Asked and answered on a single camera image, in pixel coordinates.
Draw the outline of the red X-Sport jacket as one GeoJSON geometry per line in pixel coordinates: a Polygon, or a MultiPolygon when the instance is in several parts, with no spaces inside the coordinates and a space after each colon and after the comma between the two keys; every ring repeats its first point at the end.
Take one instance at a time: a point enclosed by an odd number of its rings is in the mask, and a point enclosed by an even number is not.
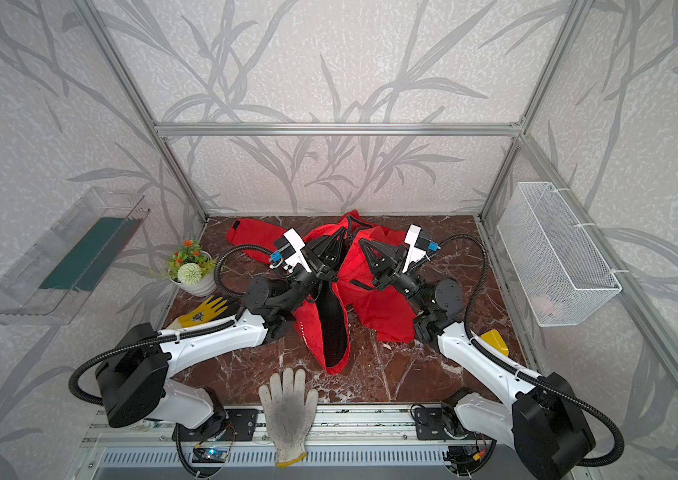
{"type": "Polygon", "coordinates": [[[361,324],[377,332],[382,342],[409,343],[414,340],[414,311],[394,288],[373,286],[373,275],[360,248],[361,240],[377,240],[394,247],[406,233],[368,223],[357,211],[345,214],[334,224],[310,231],[307,243],[333,236],[345,242],[340,254],[338,281],[320,290],[314,303],[306,300],[295,312],[296,329],[324,370],[335,375],[349,361],[351,336],[347,309],[352,308],[361,324]]]}

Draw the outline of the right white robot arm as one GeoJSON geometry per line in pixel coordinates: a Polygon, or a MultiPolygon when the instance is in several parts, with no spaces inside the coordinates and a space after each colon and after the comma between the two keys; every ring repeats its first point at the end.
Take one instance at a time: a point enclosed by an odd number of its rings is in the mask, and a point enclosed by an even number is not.
{"type": "Polygon", "coordinates": [[[394,289],[420,310],[413,321],[416,337],[459,364],[490,390],[453,396],[443,407],[452,431],[484,434],[511,447],[537,479],[561,479],[575,467],[596,468],[618,461],[625,450],[617,424],[578,398],[569,382],[511,360],[476,334],[469,319],[477,303],[452,278],[425,280],[420,269],[454,236],[436,243],[412,228],[403,244],[359,242],[379,291],[394,289]]]}

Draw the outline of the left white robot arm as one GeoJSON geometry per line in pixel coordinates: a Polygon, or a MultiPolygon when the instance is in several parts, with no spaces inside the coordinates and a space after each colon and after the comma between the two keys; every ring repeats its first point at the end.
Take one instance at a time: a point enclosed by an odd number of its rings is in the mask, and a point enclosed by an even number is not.
{"type": "Polygon", "coordinates": [[[232,247],[219,257],[219,266],[235,253],[258,252],[277,277],[257,276],[243,293],[225,288],[225,296],[239,307],[226,317],[177,330],[157,331],[147,323],[133,327],[115,348],[73,371],[70,393],[104,407],[115,428],[143,419],[189,429],[216,425],[225,417],[216,394],[175,382],[173,376],[209,359],[272,343],[290,327],[328,373],[340,372],[348,360],[350,335],[338,283],[350,237],[349,228],[342,226],[311,240],[291,229],[273,249],[232,247]]]}

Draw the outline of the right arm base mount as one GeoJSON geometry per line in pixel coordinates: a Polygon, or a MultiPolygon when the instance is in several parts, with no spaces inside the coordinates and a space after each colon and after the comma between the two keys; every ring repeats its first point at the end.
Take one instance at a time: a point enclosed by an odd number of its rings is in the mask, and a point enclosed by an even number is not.
{"type": "Polygon", "coordinates": [[[443,409],[440,407],[426,407],[422,404],[412,404],[409,414],[414,422],[416,437],[420,441],[430,440],[461,440],[465,435],[454,436],[448,429],[443,409]]]}

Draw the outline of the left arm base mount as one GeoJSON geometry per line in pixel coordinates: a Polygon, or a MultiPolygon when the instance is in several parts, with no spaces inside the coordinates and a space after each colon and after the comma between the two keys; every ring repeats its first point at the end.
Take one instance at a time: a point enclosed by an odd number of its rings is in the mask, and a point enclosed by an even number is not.
{"type": "Polygon", "coordinates": [[[232,408],[215,412],[195,429],[175,426],[173,440],[202,443],[204,441],[249,442],[253,439],[259,411],[256,408],[232,408]]]}

